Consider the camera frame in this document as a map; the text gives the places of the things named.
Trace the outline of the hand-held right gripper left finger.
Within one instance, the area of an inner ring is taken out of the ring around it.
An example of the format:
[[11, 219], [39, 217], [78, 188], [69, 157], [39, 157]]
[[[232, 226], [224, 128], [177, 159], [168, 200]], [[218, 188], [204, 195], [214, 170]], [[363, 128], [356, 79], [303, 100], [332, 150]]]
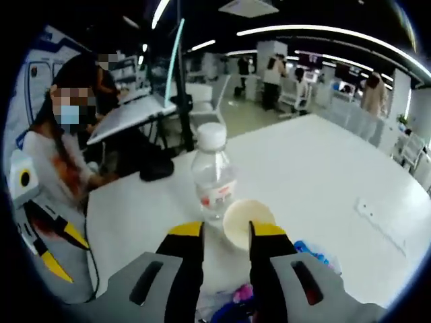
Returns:
[[74, 322], [194, 322], [203, 283], [204, 223], [173, 227], [155, 252], [144, 252], [108, 279], [107, 290], [70, 306]]

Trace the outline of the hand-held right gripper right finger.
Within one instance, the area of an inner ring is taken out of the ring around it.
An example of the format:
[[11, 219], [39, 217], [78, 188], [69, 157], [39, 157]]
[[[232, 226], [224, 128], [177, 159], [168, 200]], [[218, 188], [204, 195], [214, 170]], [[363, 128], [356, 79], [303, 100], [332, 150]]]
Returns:
[[348, 294], [343, 279], [309, 253], [299, 253], [285, 231], [249, 221], [254, 322], [379, 322], [384, 308]]

